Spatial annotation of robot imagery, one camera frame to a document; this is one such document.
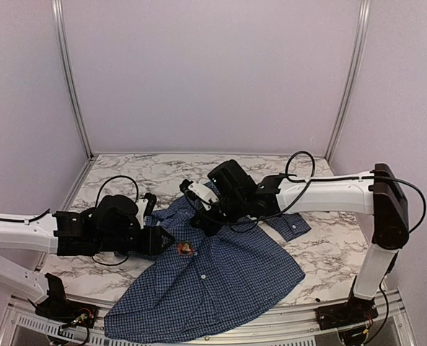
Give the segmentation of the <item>blue checked button shirt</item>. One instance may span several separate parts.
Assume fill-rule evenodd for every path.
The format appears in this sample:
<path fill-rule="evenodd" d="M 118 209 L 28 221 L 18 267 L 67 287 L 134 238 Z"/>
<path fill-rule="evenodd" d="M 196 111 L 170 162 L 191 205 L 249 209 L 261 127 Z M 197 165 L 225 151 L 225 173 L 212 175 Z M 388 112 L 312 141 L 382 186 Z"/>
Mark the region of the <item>blue checked button shirt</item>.
<path fill-rule="evenodd" d="M 184 197 L 148 218 L 161 226 L 175 243 L 144 270 L 116 303 L 117 316 L 134 317 L 148 311 L 155 315 L 191 298 L 213 317 L 259 316 L 287 297 L 305 274 L 294 258 L 259 226 L 241 222 L 206 236 L 190 220 L 195 207 Z M 190 256 L 180 255 L 177 244 L 188 241 Z"/>

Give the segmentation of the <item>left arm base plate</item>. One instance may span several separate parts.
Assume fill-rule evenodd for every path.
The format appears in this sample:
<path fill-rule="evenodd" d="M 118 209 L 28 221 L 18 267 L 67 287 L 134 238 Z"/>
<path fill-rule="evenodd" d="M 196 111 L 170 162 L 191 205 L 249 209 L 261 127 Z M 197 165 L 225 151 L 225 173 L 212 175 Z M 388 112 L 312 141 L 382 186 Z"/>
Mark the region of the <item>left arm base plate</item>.
<path fill-rule="evenodd" d="M 45 274 L 48 282 L 47 297 L 40 303 L 31 304 L 39 316 L 63 322 L 72 326 L 79 322 L 79 317 L 85 315 L 82 322 L 86 327 L 92 328 L 97 318 L 98 307 L 80 301 L 67 299 L 62 280 L 50 273 Z"/>

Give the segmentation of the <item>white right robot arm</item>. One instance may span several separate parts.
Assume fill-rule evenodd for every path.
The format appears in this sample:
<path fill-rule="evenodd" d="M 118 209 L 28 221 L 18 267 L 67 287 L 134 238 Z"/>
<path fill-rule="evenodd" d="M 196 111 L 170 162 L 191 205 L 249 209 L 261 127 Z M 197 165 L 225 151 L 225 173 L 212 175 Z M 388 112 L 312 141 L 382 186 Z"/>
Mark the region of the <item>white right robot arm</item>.
<path fill-rule="evenodd" d="M 372 222 L 371 243 L 352 286 L 352 298 L 340 307 L 340 317 L 354 323 L 368 311 L 397 253 L 410 238 L 408 200 L 402 183 L 386 164 L 373 170 L 331 177 L 296 177 L 280 173 L 260 182 L 235 160 L 208 174 L 210 187 L 187 181 L 180 189 L 201 202 L 194 223 L 207 234 L 240 219 L 265 221 L 294 213 L 340 212 Z"/>

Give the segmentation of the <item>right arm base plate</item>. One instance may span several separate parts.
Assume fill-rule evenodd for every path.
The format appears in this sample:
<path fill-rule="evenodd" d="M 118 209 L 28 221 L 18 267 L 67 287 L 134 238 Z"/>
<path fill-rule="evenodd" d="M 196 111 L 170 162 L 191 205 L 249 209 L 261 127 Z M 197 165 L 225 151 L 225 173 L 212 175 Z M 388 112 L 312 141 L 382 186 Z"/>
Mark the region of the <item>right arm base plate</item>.
<path fill-rule="evenodd" d="M 354 296 L 353 289 L 350 290 L 346 302 L 321 306 L 315 310 L 315 313 L 321 330 L 371 321 L 379 315 L 374 298 L 357 298 Z"/>

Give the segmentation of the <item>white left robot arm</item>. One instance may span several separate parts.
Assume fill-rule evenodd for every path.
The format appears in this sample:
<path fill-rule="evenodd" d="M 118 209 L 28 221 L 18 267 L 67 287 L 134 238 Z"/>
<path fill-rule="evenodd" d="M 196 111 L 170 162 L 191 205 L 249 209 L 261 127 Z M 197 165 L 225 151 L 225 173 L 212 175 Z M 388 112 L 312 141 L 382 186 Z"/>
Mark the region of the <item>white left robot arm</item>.
<path fill-rule="evenodd" d="M 62 257 L 93 257 L 101 252 L 157 256 L 175 242 L 161 226 L 146 224 L 157 198 L 133 201 L 107 195 L 80 213 L 46 211 L 39 216 L 0 214 L 0 249 L 30 250 Z M 74 314 L 61 279 L 30 271 L 0 256 L 0 286 L 35 305 L 45 304 L 59 321 Z"/>

